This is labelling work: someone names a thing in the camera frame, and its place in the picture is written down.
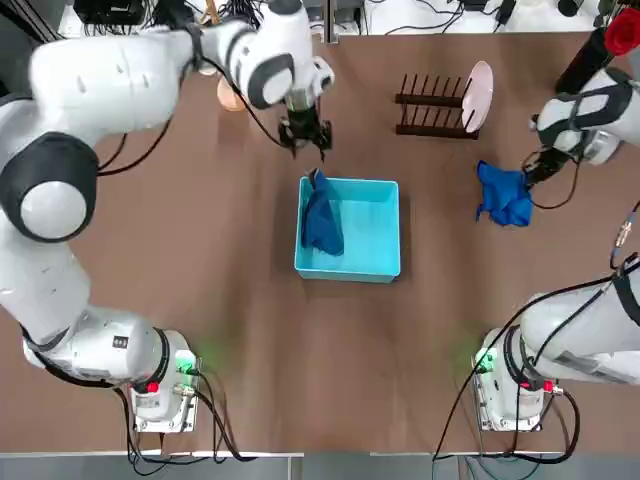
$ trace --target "towel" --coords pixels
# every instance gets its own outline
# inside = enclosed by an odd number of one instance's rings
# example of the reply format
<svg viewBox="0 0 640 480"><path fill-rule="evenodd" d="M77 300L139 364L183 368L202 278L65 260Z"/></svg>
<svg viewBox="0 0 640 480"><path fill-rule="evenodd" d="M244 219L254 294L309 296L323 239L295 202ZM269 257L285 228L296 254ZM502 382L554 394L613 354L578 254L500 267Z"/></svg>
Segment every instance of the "towel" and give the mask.
<svg viewBox="0 0 640 480"><path fill-rule="evenodd" d="M501 170L482 160L476 173L482 183L483 199L476 211L476 220L482 212L489 212L491 220L502 226L529 225L533 205L525 188L524 173Z"/></svg>
<svg viewBox="0 0 640 480"><path fill-rule="evenodd" d="M302 246L313 246L331 255L342 255L344 239L329 204L329 181L317 168L309 175L309 181L313 192L303 212Z"/></svg>

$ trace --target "robotic arm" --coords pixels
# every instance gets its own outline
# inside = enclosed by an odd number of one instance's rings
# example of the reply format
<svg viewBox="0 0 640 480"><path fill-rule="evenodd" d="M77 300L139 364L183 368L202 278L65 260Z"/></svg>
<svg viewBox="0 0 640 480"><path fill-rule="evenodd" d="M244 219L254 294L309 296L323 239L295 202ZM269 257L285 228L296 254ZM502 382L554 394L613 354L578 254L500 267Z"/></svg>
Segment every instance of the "robotic arm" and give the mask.
<svg viewBox="0 0 640 480"><path fill-rule="evenodd" d="M600 70L577 95L550 100L532 118L544 150L525 168L526 184L545 181L570 159L605 163L621 140L640 144L640 129L634 125L639 115L636 82L615 68Z"/></svg>
<svg viewBox="0 0 640 480"><path fill-rule="evenodd" d="M581 93L549 101L533 117L547 150L525 169L527 185L546 180L569 159L598 165L613 155L620 141L640 144L638 88L627 74L610 68L599 71ZM483 429L533 429L542 411L545 379L640 384L638 270L618 275L613 285L582 288L535 304L523 314L520 326L489 350L499 330L487 335L476 356L479 360L486 352L490 358L480 365L475 381ZM548 340L599 290L596 301Z"/></svg>
<svg viewBox="0 0 640 480"><path fill-rule="evenodd" d="M0 104L0 304L21 324L33 364L74 383L131 384L145 431L193 428L195 399L183 393L196 358L178 332L90 305L89 278L66 241L93 215L92 146L167 122L182 78L203 58L255 108L287 105L288 147L297 139L330 147L330 126L320 123L315 104L334 75L312 56L299 0L270 2L257 32L232 20L44 45L31 59L33 98Z"/></svg>

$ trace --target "brown table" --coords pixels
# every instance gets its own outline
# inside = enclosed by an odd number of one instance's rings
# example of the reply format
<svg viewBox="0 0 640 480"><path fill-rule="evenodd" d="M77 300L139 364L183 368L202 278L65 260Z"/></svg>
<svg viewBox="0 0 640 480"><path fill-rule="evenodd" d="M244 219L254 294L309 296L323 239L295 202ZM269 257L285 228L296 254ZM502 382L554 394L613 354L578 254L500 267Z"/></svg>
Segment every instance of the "brown table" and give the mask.
<svg viewBox="0 0 640 480"><path fill-rule="evenodd" d="M73 241L94 282L92 302L184 333L222 377L241 450L434 451L455 380L468 372L483 333L536 292L606 273L612 237L637 199L638 151L625 146L609 165L585 167L573 201L536 211L530 227L475 222L477 161L518 168L538 147L528 119L584 38L398 36L319 47L337 77L322 104L335 136L324 171L400 185L403 270L390 285L298 277L298 179L320 165L316 151L292 160L247 115L218 107L213 79L191 76L156 153L126 175L100 180L93 224ZM466 76L481 59L494 69L495 94L478 141L393 133L392 95L405 72ZM262 115L273 132L277 117ZM123 159L155 135L132 135ZM99 149L103 158L111 140ZM571 176L568 167L536 199L564 198ZM0 451L125 448L115 395L64 385L29 366L18 324L8 318L0 338ZM566 386L582 410L582 451L637 451L640 389ZM478 450L470 398L446 451ZM544 432L522 435L520 448L562 450L558 422L546 423ZM486 442L500 450L510 438ZM210 450L211 441L210 416L200 409L197 432L168 438L166 447Z"/></svg>

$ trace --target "plastic bin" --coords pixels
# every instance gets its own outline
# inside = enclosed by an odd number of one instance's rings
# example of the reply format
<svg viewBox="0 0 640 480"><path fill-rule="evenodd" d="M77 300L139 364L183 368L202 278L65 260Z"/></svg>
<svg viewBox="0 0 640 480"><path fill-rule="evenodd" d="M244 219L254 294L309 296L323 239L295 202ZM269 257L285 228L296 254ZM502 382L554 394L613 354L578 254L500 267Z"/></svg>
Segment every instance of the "plastic bin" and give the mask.
<svg viewBox="0 0 640 480"><path fill-rule="evenodd" d="M333 256L304 248L302 213L313 188L300 179L294 265L302 278L389 283L400 274L398 184L390 181L328 178L334 218L342 225L344 253Z"/></svg>

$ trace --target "plate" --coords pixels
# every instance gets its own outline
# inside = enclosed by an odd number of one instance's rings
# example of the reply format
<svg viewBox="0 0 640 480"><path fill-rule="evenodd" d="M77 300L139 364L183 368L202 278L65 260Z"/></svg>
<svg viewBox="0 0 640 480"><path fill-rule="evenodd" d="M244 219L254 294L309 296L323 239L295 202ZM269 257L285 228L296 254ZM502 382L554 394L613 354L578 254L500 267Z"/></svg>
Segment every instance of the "plate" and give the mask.
<svg viewBox="0 0 640 480"><path fill-rule="evenodd" d="M489 114L493 97L493 70L487 62L481 60L471 70L467 84L469 81L471 85L462 99L462 124L467 125L471 112L475 110L466 128L471 133L482 126Z"/></svg>

